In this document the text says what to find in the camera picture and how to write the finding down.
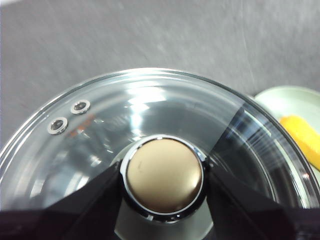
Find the glass pot lid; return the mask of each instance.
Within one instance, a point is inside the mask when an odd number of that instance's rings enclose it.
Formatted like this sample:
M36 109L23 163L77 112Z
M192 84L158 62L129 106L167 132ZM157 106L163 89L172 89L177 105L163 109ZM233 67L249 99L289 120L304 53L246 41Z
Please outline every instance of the glass pot lid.
M1 152L0 209L46 208L81 189L137 141L155 135L192 143L282 205L319 207L309 164L252 100L207 78L140 68L70 89L16 132Z

